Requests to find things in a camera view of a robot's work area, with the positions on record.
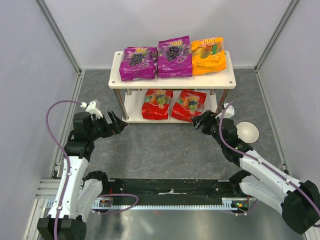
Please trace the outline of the red candy bag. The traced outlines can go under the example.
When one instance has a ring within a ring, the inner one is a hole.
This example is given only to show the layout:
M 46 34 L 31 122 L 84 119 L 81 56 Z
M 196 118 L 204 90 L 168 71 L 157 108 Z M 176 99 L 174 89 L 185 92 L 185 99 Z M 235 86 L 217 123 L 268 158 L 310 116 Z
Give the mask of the red candy bag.
M 173 105 L 171 117 L 191 123 L 193 117 L 203 113 L 206 97 L 207 94 L 204 92 L 183 89 Z
M 147 120 L 167 120 L 172 98 L 171 89 L 148 89 L 141 107 L 142 117 Z

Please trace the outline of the purple candy bag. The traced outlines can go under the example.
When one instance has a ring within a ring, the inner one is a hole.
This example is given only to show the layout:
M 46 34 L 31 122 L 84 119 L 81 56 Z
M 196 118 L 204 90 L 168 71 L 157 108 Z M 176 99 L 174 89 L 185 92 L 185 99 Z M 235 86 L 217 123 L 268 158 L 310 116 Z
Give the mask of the purple candy bag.
M 124 49 L 119 74 L 122 82 L 153 80 L 158 70 L 158 50 L 150 46 Z
M 192 49 L 188 35 L 158 42 L 158 77 L 191 77 Z

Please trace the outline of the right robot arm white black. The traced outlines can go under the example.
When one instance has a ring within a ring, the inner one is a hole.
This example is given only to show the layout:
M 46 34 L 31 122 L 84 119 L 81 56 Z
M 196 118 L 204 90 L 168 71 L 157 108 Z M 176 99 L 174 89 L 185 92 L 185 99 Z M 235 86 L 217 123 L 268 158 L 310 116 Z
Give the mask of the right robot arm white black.
M 224 157 L 242 168 L 240 190 L 276 210 L 296 233 L 320 226 L 320 191 L 310 180 L 301 181 L 279 170 L 241 140 L 234 121 L 207 110 L 191 118 L 195 129 L 212 136 Z

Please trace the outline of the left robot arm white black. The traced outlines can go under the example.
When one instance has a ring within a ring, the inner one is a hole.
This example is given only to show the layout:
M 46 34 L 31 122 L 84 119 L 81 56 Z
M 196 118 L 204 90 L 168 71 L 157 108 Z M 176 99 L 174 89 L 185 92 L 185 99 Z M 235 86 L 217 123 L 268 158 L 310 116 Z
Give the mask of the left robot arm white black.
M 63 154 L 63 171 L 53 205 L 47 217 L 40 218 L 37 230 L 45 240 L 83 240 L 87 218 L 99 195 L 109 194 L 108 176 L 103 171 L 84 175 L 95 148 L 94 142 L 120 134 L 128 125 L 113 111 L 104 115 L 86 111 L 73 117 L 73 130 Z

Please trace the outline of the orange candy bag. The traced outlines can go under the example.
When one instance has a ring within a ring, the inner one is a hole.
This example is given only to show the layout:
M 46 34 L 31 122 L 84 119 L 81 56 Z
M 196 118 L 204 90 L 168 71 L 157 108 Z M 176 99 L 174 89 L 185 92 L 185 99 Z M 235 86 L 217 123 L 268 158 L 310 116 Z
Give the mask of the orange candy bag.
M 223 37 L 195 40 L 192 48 L 192 74 L 194 76 L 220 72 L 226 69 L 227 59 Z

